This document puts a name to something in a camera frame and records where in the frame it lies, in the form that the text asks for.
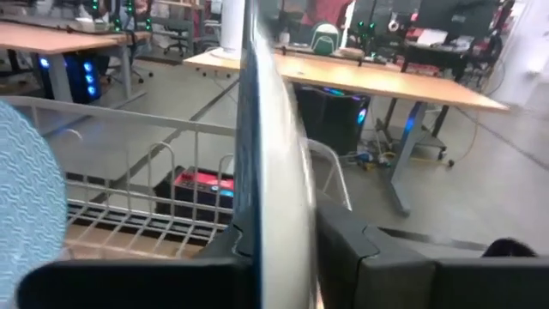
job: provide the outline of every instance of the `wire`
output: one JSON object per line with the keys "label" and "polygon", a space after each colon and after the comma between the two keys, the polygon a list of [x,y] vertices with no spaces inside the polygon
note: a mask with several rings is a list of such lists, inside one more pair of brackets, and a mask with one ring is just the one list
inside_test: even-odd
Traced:
{"label": "wire", "polygon": [[455,159],[454,163],[457,163],[457,162],[462,161],[463,159],[465,159],[471,153],[471,150],[473,150],[474,142],[476,141],[477,135],[479,134],[479,122],[480,122],[480,112],[477,111],[476,116],[474,118],[473,139],[471,140],[471,143],[469,144],[469,147],[467,148],[467,151],[465,152],[465,154],[463,154],[458,159]]}
{"label": "wire", "polygon": [[[390,156],[395,157],[396,154],[394,152],[385,152],[382,153],[381,156]],[[438,164],[438,165],[444,165],[444,166],[453,166],[453,164],[450,165],[448,162],[439,161],[439,160],[433,160],[433,159],[423,159],[423,158],[416,158],[416,157],[410,157],[411,161],[417,161],[417,162],[424,162],[424,163],[431,163],[431,164]]]}
{"label": "wire", "polygon": [[[488,94],[484,94],[485,96],[490,96],[492,94],[494,94],[496,91],[498,91],[498,89],[504,84],[504,80],[505,80],[505,75],[506,75],[506,68],[505,68],[505,62],[501,59],[498,59],[499,62],[501,62],[501,70],[502,70],[502,77],[501,77],[501,81],[499,81],[499,84]],[[494,64],[493,66],[493,69],[496,68],[496,65],[498,63],[498,61],[496,61],[496,64]]]}

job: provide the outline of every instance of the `computer case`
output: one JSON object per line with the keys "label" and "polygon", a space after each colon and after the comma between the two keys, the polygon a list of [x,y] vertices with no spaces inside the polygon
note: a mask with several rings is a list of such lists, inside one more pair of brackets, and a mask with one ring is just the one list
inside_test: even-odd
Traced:
{"label": "computer case", "polygon": [[333,88],[301,84],[293,88],[307,137],[338,155],[356,152],[371,98]]}
{"label": "computer case", "polygon": [[[75,103],[89,104],[101,96],[100,75],[95,65],[93,53],[68,52],[64,55],[70,92]],[[44,96],[54,99],[50,80],[50,64],[46,57],[33,55],[34,67],[42,81]]]}

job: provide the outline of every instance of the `computer monitor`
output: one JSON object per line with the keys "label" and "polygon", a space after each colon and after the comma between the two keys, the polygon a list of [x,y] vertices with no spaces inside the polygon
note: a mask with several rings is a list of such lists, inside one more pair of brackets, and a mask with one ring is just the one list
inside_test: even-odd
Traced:
{"label": "computer monitor", "polygon": [[442,30],[447,41],[460,36],[476,39],[490,32],[497,0],[423,0],[414,27]]}

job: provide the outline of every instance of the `desk leg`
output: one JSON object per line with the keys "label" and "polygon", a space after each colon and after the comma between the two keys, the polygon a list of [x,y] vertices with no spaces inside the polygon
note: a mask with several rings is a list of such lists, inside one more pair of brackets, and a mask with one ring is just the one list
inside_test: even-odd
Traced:
{"label": "desk leg", "polygon": [[410,215],[410,205],[405,198],[405,193],[401,184],[401,175],[404,172],[404,168],[410,159],[413,146],[422,135],[421,124],[425,117],[425,111],[427,104],[424,102],[416,102],[410,112],[406,121],[406,127],[402,134],[399,152],[396,154],[393,164],[389,169],[389,172],[385,174],[385,180],[390,190],[390,195],[393,197],[393,202],[396,209],[403,215]]}
{"label": "desk leg", "polygon": [[438,132],[440,131],[440,128],[442,128],[444,119],[446,118],[446,114],[448,113],[449,107],[443,106],[443,110],[440,112],[440,114],[437,117],[437,120],[435,120],[435,127],[432,130],[432,136],[437,137]]}
{"label": "desk leg", "polygon": [[124,98],[131,97],[131,64],[130,50],[126,45],[120,47],[120,73],[122,74],[122,84],[124,85]]}
{"label": "desk leg", "polygon": [[50,55],[47,56],[47,59],[50,65],[49,75],[53,98],[63,102],[72,102],[69,77],[67,76],[63,54]]}

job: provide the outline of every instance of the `blue fabric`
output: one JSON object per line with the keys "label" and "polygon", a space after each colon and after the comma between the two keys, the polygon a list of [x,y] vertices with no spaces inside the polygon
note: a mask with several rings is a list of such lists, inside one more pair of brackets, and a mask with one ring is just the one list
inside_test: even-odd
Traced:
{"label": "blue fabric", "polygon": [[0,304],[26,273],[59,256],[66,220],[63,176],[49,145],[0,101]]}

